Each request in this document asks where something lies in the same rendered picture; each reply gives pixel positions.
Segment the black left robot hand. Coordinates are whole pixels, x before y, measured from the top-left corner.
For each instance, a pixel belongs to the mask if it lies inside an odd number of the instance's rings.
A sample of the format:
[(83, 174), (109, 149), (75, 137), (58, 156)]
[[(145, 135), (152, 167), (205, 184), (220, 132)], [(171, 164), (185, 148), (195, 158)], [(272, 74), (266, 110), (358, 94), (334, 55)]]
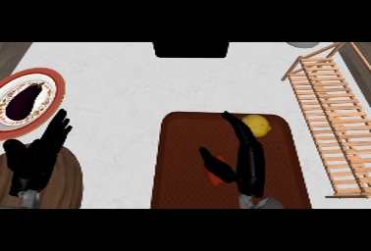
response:
[(9, 194), (21, 197), (28, 190), (41, 192), (52, 176), (58, 154), (72, 129), (66, 111), (60, 109), (47, 125), (41, 138), (26, 146), (18, 139), (3, 143), (7, 168), (13, 172)]

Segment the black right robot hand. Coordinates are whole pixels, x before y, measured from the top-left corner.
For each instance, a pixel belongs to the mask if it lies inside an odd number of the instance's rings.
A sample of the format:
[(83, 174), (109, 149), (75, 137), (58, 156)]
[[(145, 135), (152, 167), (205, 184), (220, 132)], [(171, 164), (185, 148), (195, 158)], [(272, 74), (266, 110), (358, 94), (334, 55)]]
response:
[(264, 186), (264, 155), (261, 144), (256, 139), (253, 131), (245, 123), (227, 112), (222, 118), (229, 122), (238, 140), (236, 170), (219, 160), (205, 147), (199, 148), (199, 155), (205, 169), (226, 182), (236, 182), (242, 194), (261, 198)]

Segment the red bell pepper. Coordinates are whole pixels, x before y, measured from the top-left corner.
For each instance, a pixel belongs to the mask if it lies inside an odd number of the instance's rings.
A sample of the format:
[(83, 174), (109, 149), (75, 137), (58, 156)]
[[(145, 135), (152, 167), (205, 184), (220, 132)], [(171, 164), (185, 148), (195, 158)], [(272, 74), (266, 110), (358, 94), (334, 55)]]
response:
[(235, 171), (226, 163), (226, 156), (217, 153), (214, 160), (205, 165), (207, 177), (213, 185), (230, 183), (235, 181)]

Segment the brown rectangular tray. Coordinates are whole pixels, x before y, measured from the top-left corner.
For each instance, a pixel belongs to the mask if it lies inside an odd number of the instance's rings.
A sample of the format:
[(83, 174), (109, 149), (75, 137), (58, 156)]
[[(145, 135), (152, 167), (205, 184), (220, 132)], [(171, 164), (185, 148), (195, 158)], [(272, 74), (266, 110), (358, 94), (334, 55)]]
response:
[[(270, 132), (259, 139), (266, 163), (263, 195), (287, 209), (312, 207), (287, 121), (264, 117)], [(236, 209), (233, 183), (213, 184), (198, 149), (207, 148), (236, 164), (239, 140), (219, 113), (173, 112), (162, 119), (151, 207), (154, 209)]]

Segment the wooden tiered shelf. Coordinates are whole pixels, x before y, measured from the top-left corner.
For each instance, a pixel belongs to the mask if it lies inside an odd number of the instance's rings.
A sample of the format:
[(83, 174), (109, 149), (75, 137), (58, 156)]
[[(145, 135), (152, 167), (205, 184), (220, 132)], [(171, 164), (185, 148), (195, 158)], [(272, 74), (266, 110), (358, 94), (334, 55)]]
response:
[(337, 42), (298, 56), (288, 80), (325, 166), (331, 198), (371, 199), (371, 119), (362, 109), (334, 53)]

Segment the round brown wooden board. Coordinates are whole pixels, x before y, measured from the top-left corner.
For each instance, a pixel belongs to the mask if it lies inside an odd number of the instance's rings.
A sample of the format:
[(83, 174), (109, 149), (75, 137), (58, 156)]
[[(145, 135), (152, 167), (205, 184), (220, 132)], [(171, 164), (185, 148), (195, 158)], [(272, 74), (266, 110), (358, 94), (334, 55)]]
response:
[[(9, 195), (12, 171), (6, 154), (0, 155), (0, 207), (19, 207), (22, 199)], [(77, 157), (62, 148), (58, 154), (50, 180), (38, 196), (41, 209), (78, 209), (83, 200), (83, 172)]]

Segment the yellow lemon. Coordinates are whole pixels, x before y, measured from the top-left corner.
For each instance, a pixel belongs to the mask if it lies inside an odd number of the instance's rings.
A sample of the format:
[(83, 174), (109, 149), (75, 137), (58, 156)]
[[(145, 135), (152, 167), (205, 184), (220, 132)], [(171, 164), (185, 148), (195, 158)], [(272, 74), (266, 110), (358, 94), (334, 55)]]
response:
[(270, 131), (267, 119), (260, 115), (247, 115), (242, 117), (242, 122), (250, 127), (256, 137), (263, 137)]

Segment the dark purple eggplant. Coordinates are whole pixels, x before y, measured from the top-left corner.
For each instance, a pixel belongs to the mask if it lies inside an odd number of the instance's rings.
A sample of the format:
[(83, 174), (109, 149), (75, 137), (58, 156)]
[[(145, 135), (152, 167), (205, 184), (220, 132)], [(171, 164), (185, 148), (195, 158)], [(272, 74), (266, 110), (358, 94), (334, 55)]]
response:
[(37, 97), (41, 92), (43, 83), (32, 83), (29, 87), (15, 96), (6, 108), (6, 117), (21, 121), (31, 113)]

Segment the red rimmed patterned plate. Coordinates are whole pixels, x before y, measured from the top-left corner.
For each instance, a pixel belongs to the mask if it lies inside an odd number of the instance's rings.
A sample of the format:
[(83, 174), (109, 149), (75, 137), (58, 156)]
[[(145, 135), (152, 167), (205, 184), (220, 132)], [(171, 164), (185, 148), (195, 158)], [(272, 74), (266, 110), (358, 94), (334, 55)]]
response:
[[(34, 84), (41, 84), (28, 116), (10, 120), (6, 108), (16, 95)], [(56, 113), (65, 94), (65, 81), (58, 71), (49, 68), (32, 68), (9, 75), (0, 81), (0, 141), (18, 138), (34, 131)]]

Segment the black rectangular appliance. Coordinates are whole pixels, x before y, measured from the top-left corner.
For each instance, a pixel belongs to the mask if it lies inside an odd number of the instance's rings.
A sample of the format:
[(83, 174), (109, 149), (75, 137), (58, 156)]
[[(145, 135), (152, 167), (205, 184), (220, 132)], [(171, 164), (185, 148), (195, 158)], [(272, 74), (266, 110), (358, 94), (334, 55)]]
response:
[(225, 58), (227, 42), (155, 42), (158, 58)]

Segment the grey round object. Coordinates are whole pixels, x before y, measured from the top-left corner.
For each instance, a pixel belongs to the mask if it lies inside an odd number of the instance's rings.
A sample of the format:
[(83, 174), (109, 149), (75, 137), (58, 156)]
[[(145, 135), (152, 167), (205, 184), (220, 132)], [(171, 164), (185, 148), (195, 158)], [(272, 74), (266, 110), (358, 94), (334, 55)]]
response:
[(313, 48), (319, 45), (321, 42), (287, 42), (295, 48)]

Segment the dark grey wall panel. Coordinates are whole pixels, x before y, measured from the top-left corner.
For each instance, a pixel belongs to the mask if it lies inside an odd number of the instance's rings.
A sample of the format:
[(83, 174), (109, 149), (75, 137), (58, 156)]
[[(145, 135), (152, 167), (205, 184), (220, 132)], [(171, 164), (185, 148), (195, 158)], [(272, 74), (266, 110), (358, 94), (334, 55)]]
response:
[(346, 43), (338, 54), (371, 106), (371, 42)]

